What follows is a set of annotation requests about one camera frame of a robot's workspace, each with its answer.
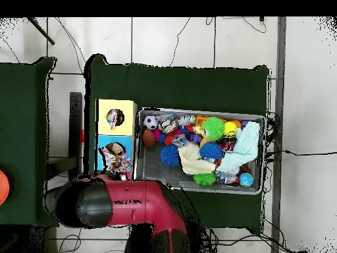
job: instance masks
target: toy bin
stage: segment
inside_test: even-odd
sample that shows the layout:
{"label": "toy bin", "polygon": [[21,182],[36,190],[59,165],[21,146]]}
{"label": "toy bin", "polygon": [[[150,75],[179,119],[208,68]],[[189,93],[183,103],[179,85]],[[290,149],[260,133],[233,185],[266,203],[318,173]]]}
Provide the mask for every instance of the toy bin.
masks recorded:
{"label": "toy bin", "polygon": [[[227,186],[220,181],[216,181],[211,186],[201,186],[194,182],[192,175],[186,175],[182,171],[181,165],[178,167],[167,167],[161,163],[159,154],[164,145],[156,143],[153,147],[148,148],[144,146],[142,134],[145,130],[143,120],[147,115],[161,115],[173,113],[176,118],[182,115],[203,115],[208,117],[220,117],[231,120],[237,119],[239,121],[254,121],[259,123],[259,147],[258,156],[256,160],[248,163],[251,169],[251,174],[254,178],[254,183],[250,187],[242,186]],[[170,184],[172,188],[182,187],[186,191],[197,192],[218,192],[218,193],[233,193],[233,194],[248,194],[256,195],[263,189],[263,171],[265,168],[265,135],[267,122],[262,115],[244,115],[235,113],[215,113],[209,111],[189,111],[178,109],[148,109],[141,108],[136,116],[136,142],[135,142],[135,162],[133,179],[137,180],[154,180],[161,181],[164,184]]]}

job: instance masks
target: light blue towel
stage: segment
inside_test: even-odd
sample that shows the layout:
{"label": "light blue towel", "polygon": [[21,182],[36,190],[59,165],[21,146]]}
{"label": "light blue towel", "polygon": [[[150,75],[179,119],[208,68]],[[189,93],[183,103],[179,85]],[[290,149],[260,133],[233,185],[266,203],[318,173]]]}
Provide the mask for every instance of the light blue towel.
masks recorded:
{"label": "light blue towel", "polygon": [[259,123],[249,122],[241,132],[238,129],[235,143],[232,152],[226,152],[221,165],[217,168],[217,171],[227,173],[236,167],[242,166],[250,161],[253,161],[257,157],[257,147],[259,143]]}

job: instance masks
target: blue ball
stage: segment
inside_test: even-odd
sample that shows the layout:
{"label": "blue ball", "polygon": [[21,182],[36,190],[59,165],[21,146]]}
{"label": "blue ball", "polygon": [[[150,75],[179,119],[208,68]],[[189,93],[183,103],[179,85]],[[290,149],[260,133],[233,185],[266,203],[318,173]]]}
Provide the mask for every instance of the blue ball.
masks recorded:
{"label": "blue ball", "polygon": [[242,173],[239,177],[239,182],[240,182],[240,185],[243,187],[250,187],[253,184],[254,179],[251,174]]}
{"label": "blue ball", "polygon": [[161,150],[160,157],[161,161],[167,166],[176,167],[179,165],[178,148],[174,144],[165,146]]}
{"label": "blue ball", "polygon": [[164,142],[165,142],[165,139],[166,139],[166,134],[165,133],[161,133],[160,135],[159,135],[159,142],[161,143],[161,144],[164,144]]}
{"label": "blue ball", "polygon": [[214,142],[207,142],[200,148],[200,156],[213,159],[221,159],[221,147]]}

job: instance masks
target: dark green table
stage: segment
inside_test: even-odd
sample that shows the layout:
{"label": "dark green table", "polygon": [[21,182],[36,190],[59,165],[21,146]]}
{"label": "dark green table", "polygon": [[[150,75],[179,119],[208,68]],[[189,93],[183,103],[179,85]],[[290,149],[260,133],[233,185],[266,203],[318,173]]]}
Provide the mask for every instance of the dark green table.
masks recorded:
{"label": "dark green table", "polygon": [[[253,70],[145,65],[108,65],[102,55],[86,63],[84,170],[93,171],[95,148],[95,100],[129,99],[138,107],[162,107],[226,113],[265,115],[266,66]],[[182,200],[181,191],[174,191]],[[262,192],[258,195],[188,192],[204,227],[261,227]]]}
{"label": "dark green table", "polygon": [[11,186],[0,224],[57,225],[43,208],[47,164],[46,80],[54,58],[0,63],[0,170]]}

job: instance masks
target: green spiky ball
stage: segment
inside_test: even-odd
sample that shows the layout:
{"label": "green spiky ball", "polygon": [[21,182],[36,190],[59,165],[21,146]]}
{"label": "green spiky ball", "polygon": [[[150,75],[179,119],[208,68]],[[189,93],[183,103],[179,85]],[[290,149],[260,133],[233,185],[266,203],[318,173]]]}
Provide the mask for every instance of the green spiky ball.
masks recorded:
{"label": "green spiky ball", "polygon": [[214,172],[212,172],[208,174],[193,175],[193,180],[198,185],[212,185],[216,181],[216,178]]}
{"label": "green spiky ball", "polygon": [[224,123],[218,117],[209,117],[206,119],[202,128],[207,132],[208,139],[216,141],[221,138],[224,134]]}

